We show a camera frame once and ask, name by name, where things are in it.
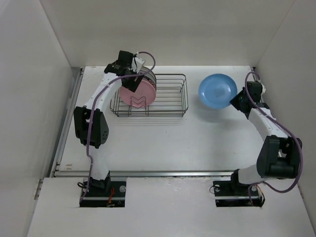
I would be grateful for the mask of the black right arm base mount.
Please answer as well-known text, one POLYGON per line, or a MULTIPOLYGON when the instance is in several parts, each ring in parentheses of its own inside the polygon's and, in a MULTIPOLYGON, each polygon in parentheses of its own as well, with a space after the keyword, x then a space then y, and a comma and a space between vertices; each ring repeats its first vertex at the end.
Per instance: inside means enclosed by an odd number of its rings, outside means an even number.
POLYGON ((262 207, 266 201, 257 186, 235 185, 231 180, 215 180, 210 189, 217 207, 262 207))

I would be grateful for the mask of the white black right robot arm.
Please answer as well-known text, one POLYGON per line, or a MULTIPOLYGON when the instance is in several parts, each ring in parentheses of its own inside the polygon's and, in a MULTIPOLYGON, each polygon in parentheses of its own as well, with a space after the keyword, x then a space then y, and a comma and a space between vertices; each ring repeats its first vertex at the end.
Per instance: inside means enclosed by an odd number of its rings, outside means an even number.
POLYGON ((263 85, 250 81, 230 104, 245 114, 259 132, 263 145, 254 165, 237 169, 231 175, 229 189, 239 195, 247 185, 271 179, 296 179, 300 174, 302 142, 294 139, 272 116, 270 107, 261 102, 263 85))

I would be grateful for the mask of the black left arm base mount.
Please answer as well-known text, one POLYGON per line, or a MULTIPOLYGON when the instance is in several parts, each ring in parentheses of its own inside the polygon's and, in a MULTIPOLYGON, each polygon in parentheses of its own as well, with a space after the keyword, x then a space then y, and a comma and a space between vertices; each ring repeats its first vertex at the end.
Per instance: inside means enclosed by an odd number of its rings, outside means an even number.
POLYGON ((126 181, 111 181, 105 189, 90 185, 80 207, 125 207, 126 181))

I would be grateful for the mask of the blue plastic plate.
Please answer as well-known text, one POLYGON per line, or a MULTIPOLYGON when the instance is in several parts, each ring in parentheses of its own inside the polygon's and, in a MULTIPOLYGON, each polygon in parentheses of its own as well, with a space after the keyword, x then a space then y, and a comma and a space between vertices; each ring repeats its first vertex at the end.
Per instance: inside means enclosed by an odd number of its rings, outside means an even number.
POLYGON ((199 85, 198 96, 201 102, 213 109, 223 109, 237 95, 235 81, 225 74, 207 76, 199 85))

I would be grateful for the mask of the pink plastic plate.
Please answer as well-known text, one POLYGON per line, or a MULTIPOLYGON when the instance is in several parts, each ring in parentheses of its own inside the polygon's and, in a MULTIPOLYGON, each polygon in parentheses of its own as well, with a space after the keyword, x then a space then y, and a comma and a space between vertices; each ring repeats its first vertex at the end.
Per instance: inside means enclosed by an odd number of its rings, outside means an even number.
POLYGON ((142 106, 151 105, 154 102, 156 90, 150 82, 146 79, 142 79, 135 92, 122 86, 119 89, 119 96, 125 104, 140 108, 142 106))

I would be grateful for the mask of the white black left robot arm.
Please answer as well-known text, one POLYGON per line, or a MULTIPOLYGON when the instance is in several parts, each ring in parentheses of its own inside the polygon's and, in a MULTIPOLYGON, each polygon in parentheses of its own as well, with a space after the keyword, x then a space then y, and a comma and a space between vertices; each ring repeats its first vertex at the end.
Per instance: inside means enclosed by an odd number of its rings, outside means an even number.
POLYGON ((74 109, 75 135, 86 147, 90 159, 88 180, 81 185, 85 192, 94 190, 105 196, 110 191, 111 184, 106 181, 109 169, 104 144, 109 136, 109 126, 105 111, 121 86, 136 90, 142 79, 138 75, 144 63, 145 60, 137 54, 121 50, 118 59, 104 69, 103 78, 90 99, 74 109))

